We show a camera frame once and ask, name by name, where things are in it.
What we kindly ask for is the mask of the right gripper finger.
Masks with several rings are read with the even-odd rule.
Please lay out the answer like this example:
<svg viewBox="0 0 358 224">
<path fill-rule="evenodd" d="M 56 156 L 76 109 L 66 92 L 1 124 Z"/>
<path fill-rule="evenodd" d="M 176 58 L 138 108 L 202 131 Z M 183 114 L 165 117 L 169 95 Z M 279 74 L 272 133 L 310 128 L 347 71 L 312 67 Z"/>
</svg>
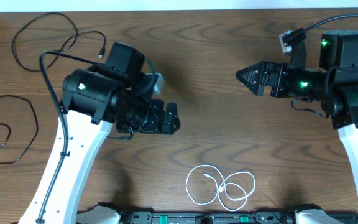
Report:
<svg viewBox="0 0 358 224">
<path fill-rule="evenodd" d="M 269 61 L 261 61 L 258 63 L 255 63 L 253 65 L 250 65 L 246 68 L 243 68 L 241 73 L 245 73 L 245 72 L 252 72 L 252 71 L 256 71 L 257 73 L 264 73 L 264 71 L 266 71 L 266 67 L 269 64 Z"/>
<path fill-rule="evenodd" d="M 256 68 L 245 68 L 237 71 L 236 79 L 247 87 L 254 95 L 263 95 L 264 86 L 260 84 L 260 72 Z"/>
</svg>

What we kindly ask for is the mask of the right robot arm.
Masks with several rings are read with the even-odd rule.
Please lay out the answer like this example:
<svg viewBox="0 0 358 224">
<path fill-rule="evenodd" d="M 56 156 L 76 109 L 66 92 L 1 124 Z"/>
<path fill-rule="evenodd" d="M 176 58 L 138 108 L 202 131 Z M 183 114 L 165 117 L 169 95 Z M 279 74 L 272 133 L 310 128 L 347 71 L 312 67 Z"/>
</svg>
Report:
<svg viewBox="0 0 358 224">
<path fill-rule="evenodd" d="M 305 38 L 306 29 L 281 34 L 290 63 L 261 61 L 237 71 L 236 80 L 257 96 L 270 86 L 275 98 L 320 102 L 346 150 L 358 196 L 358 30 L 323 32 L 319 70 L 305 67 Z"/>
</svg>

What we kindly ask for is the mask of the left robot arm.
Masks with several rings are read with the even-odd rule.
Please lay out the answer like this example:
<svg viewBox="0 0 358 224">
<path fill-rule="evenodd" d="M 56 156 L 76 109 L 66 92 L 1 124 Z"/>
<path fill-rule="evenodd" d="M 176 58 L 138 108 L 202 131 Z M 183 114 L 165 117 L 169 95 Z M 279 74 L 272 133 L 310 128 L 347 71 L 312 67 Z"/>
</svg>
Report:
<svg viewBox="0 0 358 224">
<path fill-rule="evenodd" d="M 146 57 L 115 43 L 104 63 L 89 62 L 63 81 L 54 98 L 58 112 L 55 142 L 38 189 L 21 223 L 121 223 L 109 205 L 79 212 L 83 189 L 103 142 L 116 129 L 118 139 L 134 133 L 172 135 L 180 128 L 177 106 L 157 98 L 163 77 L 144 73 Z"/>
</svg>

